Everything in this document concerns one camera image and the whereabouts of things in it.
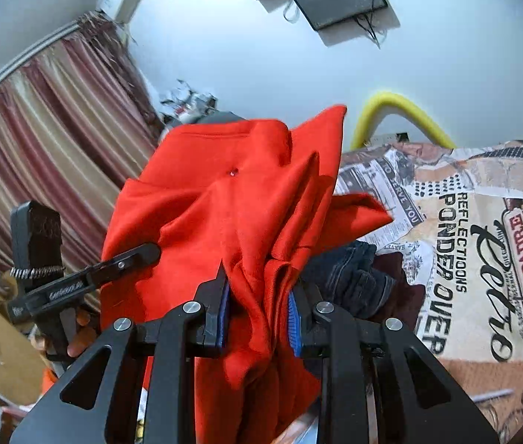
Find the red shirt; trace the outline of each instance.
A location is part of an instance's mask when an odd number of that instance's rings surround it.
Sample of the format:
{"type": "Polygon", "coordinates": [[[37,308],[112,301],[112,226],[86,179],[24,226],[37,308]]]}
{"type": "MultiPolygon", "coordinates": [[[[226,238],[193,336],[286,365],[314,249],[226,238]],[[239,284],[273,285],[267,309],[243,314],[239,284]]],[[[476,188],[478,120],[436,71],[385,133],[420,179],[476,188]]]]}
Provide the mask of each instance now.
{"type": "Polygon", "coordinates": [[[266,444],[319,393],[290,350],[287,295],[311,254],[391,222],[367,195],[332,195],[345,111],[292,131],[276,120],[177,128],[117,200],[103,259],[147,241],[162,255],[138,278],[103,287],[104,327],[164,316],[224,262],[228,348],[196,362],[198,442],[266,444]]]}

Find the striped curtain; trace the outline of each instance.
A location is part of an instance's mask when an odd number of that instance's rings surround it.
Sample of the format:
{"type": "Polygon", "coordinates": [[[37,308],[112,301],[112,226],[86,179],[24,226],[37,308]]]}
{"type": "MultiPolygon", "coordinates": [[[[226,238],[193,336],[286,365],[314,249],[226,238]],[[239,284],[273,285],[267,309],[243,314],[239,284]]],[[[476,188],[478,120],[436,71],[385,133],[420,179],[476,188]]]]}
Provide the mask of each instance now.
{"type": "Polygon", "coordinates": [[[136,105],[148,100],[95,42],[81,29],[0,84],[0,272],[12,265],[10,211],[30,199],[60,212],[69,270],[99,261],[124,181],[154,152],[136,105]]]}

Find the folded denim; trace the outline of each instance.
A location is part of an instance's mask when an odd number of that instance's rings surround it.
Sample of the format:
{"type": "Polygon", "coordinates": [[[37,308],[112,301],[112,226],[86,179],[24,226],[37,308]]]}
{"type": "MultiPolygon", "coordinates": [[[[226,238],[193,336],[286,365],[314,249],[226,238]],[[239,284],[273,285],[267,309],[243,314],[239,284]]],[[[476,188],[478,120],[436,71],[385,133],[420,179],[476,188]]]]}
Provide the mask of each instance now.
{"type": "Polygon", "coordinates": [[[354,240],[311,258],[301,278],[314,283],[323,299],[368,319],[385,304],[396,280],[373,269],[376,246],[354,240]]]}

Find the yellow foam tube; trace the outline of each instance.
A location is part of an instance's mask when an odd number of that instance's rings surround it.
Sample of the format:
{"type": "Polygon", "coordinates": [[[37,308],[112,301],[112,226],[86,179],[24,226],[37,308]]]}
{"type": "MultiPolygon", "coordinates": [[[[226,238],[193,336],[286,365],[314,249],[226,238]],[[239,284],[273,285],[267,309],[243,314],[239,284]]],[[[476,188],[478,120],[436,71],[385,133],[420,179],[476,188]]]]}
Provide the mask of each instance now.
{"type": "Polygon", "coordinates": [[[352,137],[351,149],[360,148],[370,134],[377,112],[385,106],[393,106],[404,114],[435,144],[444,148],[457,148],[450,137],[432,120],[426,112],[407,98],[390,91],[379,91],[364,106],[352,137]]]}

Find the silver screw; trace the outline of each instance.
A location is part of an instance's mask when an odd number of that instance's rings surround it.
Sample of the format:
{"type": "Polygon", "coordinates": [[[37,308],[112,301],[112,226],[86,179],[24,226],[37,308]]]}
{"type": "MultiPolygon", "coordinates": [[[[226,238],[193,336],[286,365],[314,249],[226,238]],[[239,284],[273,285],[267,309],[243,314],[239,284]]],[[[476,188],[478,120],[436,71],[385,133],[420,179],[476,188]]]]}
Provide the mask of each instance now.
{"type": "Polygon", "coordinates": [[[197,312],[200,309],[201,309],[200,302],[189,301],[189,302],[186,302],[185,304],[183,304],[183,311],[186,312],[187,314],[193,314],[194,312],[197,312]]]}
{"type": "Polygon", "coordinates": [[[403,323],[399,319],[395,319],[395,317],[389,317],[385,321],[385,326],[387,326],[387,329],[389,330],[401,330],[403,327],[403,323]]]}
{"type": "Polygon", "coordinates": [[[120,317],[113,323],[113,328],[115,330],[128,330],[132,325],[132,321],[127,317],[120,317]]]}
{"type": "Polygon", "coordinates": [[[333,307],[333,304],[331,302],[319,302],[319,304],[317,304],[316,309],[317,312],[319,312],[320,314],[330,314],[333,312],[335,307],[333,307]]]}

